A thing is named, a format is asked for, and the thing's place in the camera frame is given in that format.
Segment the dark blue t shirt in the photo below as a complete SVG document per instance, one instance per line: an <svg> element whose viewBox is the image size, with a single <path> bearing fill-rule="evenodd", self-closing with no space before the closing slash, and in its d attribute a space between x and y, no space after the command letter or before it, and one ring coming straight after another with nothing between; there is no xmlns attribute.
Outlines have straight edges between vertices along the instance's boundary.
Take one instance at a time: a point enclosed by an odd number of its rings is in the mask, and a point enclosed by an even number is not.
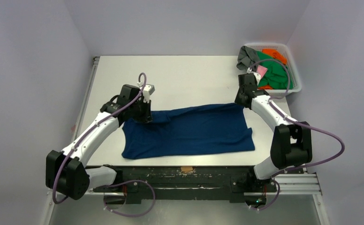
<svg viewBox="0 0 364 225"><path fill-rule="evenodd" d="M153 111L149 123L123 124L125 159L194 156L254 151L253 130L243 107L211 104Z"/></svg>

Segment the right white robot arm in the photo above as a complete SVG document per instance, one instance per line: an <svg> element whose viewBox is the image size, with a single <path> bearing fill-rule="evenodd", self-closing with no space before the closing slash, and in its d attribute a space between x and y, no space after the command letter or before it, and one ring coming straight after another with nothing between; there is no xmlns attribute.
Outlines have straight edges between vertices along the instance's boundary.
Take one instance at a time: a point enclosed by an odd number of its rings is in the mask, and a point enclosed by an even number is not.
<svg viewBox="0 0 364 225"><path fill-rule="evenodd" d="M280 170L311 162L311 131L289 118L267 91L258 89L255 73L239 75L238 84L235 103L255 112L273 131L270 156L247 174L248 188L257 191Z"/></svg>

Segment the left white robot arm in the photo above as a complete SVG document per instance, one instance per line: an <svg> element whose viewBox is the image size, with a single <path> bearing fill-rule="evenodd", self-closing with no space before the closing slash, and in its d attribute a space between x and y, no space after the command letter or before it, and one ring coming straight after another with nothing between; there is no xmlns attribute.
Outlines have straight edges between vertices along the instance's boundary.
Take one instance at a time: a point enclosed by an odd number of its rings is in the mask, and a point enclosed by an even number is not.
<svg viewBox="0 0 364 225"><path fill-rule="evenodd" d="M45 160L45 185L53 191L53 202L59 204L57 194L74 200L87 190L106 186L119 191L122 177L109 166L88 169L87 163L99 146L124 122L134 119L147 123L152 120L150 97L155 91L151 84L125 84L120 94L103 104L95 120L71 144L61 151L52 150Z"/></svg>

